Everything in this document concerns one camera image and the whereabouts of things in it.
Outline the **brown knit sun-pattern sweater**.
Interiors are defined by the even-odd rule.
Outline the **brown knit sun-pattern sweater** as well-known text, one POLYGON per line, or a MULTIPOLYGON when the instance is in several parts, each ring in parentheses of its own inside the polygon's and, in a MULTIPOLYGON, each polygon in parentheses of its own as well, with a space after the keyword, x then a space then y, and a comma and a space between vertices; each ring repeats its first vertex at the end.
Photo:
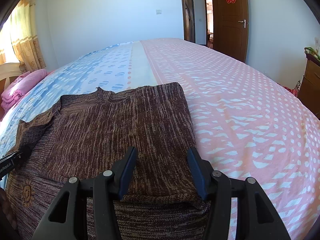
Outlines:
POLYGON ((187 163, 195 145, 179 83, 62 96, 18 124, 14 149, 32 149, 6 185, 20 237, 31 239, 69 178, 95 178, 133 146, 138 155, 129 190, 114 204, 122 238, 201 239, 210 205, 197 194, 187 163))

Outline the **folded pink blanket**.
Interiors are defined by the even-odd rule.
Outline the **folded pink blanket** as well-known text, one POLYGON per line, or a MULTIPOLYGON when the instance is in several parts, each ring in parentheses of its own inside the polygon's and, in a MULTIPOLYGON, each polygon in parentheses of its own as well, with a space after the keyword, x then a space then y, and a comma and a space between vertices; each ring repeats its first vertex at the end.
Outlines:
POLYGON ((45 69, 27 71, 16 78, 1 94, 1 107, 5 113, 18 103, 31 89, 47 76, 45 69))

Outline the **cream wooden headboard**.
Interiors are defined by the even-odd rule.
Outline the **cream wooden headboard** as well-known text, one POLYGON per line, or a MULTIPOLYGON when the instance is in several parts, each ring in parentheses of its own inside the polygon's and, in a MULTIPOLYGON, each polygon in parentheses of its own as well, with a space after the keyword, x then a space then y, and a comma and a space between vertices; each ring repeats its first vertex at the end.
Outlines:
POLYGON ((1 93, 22 74, 19 63, 4 63, 0 65, 1 93))

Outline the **blue pink polka-dot bedsheet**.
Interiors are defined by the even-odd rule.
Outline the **blue pink polka-dot bedsheet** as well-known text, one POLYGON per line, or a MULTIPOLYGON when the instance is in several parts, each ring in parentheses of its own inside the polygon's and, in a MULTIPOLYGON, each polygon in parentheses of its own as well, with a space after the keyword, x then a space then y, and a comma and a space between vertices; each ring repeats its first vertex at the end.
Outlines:
POLYGON ((254 68, 177 38, 128 42, 88 53, 41 80, 1 123, 1 154, 13 152, 20 121, 64 95, 119 93, 179 83, 201 158, 226 176, 254 177, 291 239, 319 217, 319 119, 254 68))

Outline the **yellow patterned curtain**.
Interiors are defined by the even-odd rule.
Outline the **yellow patterned curtain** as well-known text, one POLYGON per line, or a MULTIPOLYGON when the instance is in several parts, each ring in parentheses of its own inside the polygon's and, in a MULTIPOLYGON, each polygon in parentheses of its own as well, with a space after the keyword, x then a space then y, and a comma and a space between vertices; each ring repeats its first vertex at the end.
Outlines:
POLYGON ((1 29, 1 64, 19 63, 21 72, 46 68, 35 19, 36 0, 20 0, 1 29))

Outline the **brown wooden dresser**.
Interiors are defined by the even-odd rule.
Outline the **brown wooden dresser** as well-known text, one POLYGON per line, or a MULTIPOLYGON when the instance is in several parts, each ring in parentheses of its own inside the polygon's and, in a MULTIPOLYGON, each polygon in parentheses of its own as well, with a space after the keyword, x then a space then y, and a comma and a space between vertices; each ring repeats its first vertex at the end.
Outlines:
POLYGON ((320 113, 319 60, 306 53, 306 69, 298 92, 298 98, 318 119, 320 113))

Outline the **green item on dresser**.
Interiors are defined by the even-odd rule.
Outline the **green item on dresser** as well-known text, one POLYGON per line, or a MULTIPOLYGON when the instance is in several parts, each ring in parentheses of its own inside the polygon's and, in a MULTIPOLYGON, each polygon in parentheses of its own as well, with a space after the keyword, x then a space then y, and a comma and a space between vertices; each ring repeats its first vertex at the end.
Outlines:
POLYGON ((312 56, 319 61, 319 55, 317 54, 317 51, 315 51, 312 47, 305 47, 304 53, 306 54, 306 56, 312 56))

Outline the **brown wooden door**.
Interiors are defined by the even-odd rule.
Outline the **brown wooden door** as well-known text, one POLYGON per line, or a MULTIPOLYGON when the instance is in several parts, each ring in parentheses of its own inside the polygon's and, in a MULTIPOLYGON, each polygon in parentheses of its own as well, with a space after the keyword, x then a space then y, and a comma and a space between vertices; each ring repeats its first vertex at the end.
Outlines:
POLYGON ((246 61, 248 47, 248 0, 213 0, 214 42, 213 49, 241 62, 246 61), (239 23, 247 21, 246 28, 239 23))

